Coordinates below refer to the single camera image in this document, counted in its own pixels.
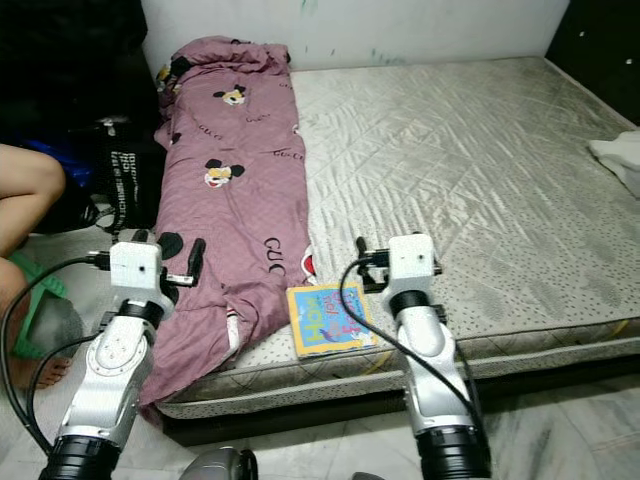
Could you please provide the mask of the colourful children's book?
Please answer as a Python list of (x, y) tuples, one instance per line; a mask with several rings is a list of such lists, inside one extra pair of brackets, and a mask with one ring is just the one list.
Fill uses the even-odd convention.
[(294, 352), (300, 358), (337, 355), (378, 346), (378, 335), (357, 323), (342, 307), (351, 307), (358, 316), (370, 319), (362, 288), (338, 284), (302, 285), (289, 288), (287, 306), (291, 315)]

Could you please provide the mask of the white pillow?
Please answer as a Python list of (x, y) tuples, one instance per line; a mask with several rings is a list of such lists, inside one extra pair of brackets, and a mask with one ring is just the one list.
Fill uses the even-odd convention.
[(618, 134), (616, 140), (591, 140), (588, 147), (595, 159), (620, 178), (635, 198), (640, 198), (640, 131)]

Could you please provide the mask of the pink cartoon print blanket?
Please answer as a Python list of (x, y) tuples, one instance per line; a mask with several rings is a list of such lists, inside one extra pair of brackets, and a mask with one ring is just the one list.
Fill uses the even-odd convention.
[(219, 370), (288, 323), (285, 293), (314, 280), (306, 151), (287, 47), (197, 38), (161, 70), (166, 150), (155, 223), (183, 273), (204, 241), (196, 287), (157, 328), (142, 406)]

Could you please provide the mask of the black backpack with white print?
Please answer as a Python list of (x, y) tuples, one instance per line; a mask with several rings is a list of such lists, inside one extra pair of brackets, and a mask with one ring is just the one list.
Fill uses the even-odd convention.
[(163, 147), (151, 131), (125, 116), (105, 116), (101, 125), (102, 186), (113, 205), (109, 230), (150, 229), (157, 220), (163, 175)]

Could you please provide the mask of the blue cloth bag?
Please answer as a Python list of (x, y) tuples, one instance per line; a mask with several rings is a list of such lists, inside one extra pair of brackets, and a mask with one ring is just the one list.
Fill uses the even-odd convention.
[(79, 187), (97, 195), (110, 195), (115, 184), (110, 151), (115, 146), (113, 140), (68, 140), (56, 159)]

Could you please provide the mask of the green plastic stool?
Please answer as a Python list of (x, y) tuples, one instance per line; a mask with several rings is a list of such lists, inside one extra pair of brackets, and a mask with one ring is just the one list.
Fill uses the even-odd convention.
[(18, 306), (10, 320), (20, 323), (13, 353), (20, 358), (40, 358), (58, 346), (64, 337), (64, 307), (67, 288), (56, 276), (45, 276), (27, 294), (28, 307)]

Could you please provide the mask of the person in grey shorts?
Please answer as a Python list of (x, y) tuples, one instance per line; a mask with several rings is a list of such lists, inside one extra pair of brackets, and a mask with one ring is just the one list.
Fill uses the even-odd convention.
[[(65, 187), (65, 173), (61, 165), (41, 152), (8, 145), (0, 145), (0, 314), (4, 314), (17, 294), (26, 287), (23, 271), (9, 256), (27, 241), (29, 233), (40, 224), (42, 218)], [(10, 352), (17, 342), (23, 316), (35, 293), (23, 298), (10, 316), (5, 329), (3, 351)], [(29, 381), (38, 366), (37, 358), (10, 356), (6, 362), (14, 387), (29, 389)], [(42, 370), (37, 389), (49, 388), (59, 383), (67, 374), (68, 361), (54, 358)]]

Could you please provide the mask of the white quilted mattress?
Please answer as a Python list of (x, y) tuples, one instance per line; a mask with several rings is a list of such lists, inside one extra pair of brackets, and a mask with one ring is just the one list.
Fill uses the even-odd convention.
[(589, 152), (625, 131), (540, 58), (291, 77), (320, 282), (422, 232), (481, 379), (640, 355), (640, 200)]

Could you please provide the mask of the silver left robot leg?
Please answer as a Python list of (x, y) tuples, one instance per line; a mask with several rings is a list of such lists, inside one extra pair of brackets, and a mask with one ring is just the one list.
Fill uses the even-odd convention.
[(221, 447), (198, 454), (179, 480), (259, 480), (259, 467), (251, 449)]

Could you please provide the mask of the black tufted headboard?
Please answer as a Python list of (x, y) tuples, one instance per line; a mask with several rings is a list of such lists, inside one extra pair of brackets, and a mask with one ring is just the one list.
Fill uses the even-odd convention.
[(640, 108), (640, 0), (571, 0), (547, 59), (614, 108)]

